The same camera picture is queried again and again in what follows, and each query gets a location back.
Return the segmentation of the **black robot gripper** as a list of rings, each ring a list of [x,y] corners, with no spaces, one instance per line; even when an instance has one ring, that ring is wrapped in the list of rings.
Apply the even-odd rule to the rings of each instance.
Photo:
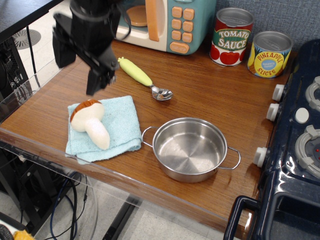
[[[53,15],[52,46],[55,62],[64,68],[80,57],[90,66],[86,94],[94,95],[115,81],[119,68],[111,43],[116,37],[120,10],[111,7],[102,12],[85,12],[72,8],[72,16],[62,13]]]

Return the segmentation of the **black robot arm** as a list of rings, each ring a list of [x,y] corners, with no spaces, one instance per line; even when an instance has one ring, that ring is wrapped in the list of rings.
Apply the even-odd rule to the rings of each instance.
[[[115,81],[120,67],[112,50],[121,5],[118,0],[72,0],[72,16],[54,14],[53,52],[59,68],[80,57],[89,67],[86,94],[93,96]]]

